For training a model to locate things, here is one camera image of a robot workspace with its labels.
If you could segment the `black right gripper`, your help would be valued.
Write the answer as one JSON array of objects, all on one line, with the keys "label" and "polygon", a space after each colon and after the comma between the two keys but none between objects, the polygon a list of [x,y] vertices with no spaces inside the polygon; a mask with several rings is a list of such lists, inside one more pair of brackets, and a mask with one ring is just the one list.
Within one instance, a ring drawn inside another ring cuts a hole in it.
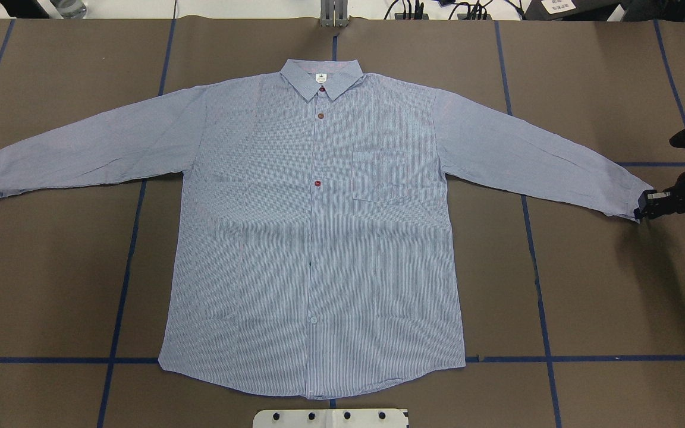
[{"label": "black right gripper", "polygon": [[634,209],[636,219],[655,219],[669,214],[685,213],[685,172],[665,190],[644,190],[641,207]]}]

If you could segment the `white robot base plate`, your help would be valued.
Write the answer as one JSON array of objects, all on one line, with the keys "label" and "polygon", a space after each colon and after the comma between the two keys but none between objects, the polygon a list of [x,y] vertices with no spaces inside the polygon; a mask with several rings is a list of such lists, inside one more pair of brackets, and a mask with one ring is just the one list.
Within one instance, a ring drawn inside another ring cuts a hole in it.
[{"label": "white robot base plate", "polygon": [[397,408],[264,410],[253,427],[410,427],[408,411]]}]

